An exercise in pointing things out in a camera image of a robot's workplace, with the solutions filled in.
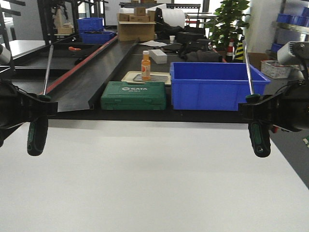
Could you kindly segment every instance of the yellow and black striped post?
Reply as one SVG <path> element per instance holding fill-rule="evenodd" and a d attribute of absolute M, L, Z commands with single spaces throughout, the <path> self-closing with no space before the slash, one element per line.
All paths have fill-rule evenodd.
<path fill-rule="evenodd" d="M 237 46 L 237 49 L 236 49 L 236 52 L 235 52 L 235 57 L 234 57 L 233 62 L 235 62 L 235 63 L 242 63 L 243 59 L 244 59 L 243 47 L 242 47 L 242 41 L 240 41 L 238 43 L 238 46 Z"/>

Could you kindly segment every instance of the white storage box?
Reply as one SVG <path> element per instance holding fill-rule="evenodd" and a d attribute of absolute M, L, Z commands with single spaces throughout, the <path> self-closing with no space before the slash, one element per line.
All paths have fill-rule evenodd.
<path fill-rule="evenodd" d="M 149 50 L 149 56 L 157 64 L 166 64 L 168 62 L 168 56 L 164 52 L 162 52 L 160 49 Z"/>
<path fill-rule="evenodd" d="M 292 67 L 280 65 L 277 60 L 261 61 L 261 72 L 273 79 L 288 78 Z"/>

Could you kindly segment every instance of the white plastic crate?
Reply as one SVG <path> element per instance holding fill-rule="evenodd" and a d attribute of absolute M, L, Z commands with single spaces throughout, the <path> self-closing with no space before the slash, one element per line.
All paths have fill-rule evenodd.
<path fill-rule="evenodd" d="M 288 78 L 292 67 L 280 65 L 277 60 L 261 61 L 261 72 L 273 79 Z"/>

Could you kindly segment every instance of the white table surface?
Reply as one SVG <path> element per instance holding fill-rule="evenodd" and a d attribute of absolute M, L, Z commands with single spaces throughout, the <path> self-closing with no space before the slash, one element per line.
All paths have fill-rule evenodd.
<path fill-rule="evenodd" d="M 27 133 L 0 148 L 1 232 L 308 231 L 308 189 L 247 125 L 50 120 L 38 157 Z"/>
<path fill-rule="evenodd" d="M 10 49 L 13 58 L 20 57 L 26 53 L 32 52 L 38 48 L 44 47 L 43 40 L 13 40 L 10 41 Z"/>

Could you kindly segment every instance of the traffic cone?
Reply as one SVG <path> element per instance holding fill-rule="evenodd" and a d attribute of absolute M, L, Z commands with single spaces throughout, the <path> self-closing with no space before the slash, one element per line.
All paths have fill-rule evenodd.
<path fill-rule="evenodd" d="M 236 52 L 235 52 L 235 57 L 233 59 L 233 62 L 234 63 L 243 63 L 243 46 L 242 46 L 242 41 L 244 40 L 245 38 L 242 37 L 241 40 L 239 41 L 238 45 L 237 45 L 237 49 L 236 49 Z"/>
<path fill-rule="evenodd" d="M 233 52 L 234 52 L 234 40 L 230 39 L 230 43 L 228 44 L 225 60 L 227 62 L 233 61 Z"/>

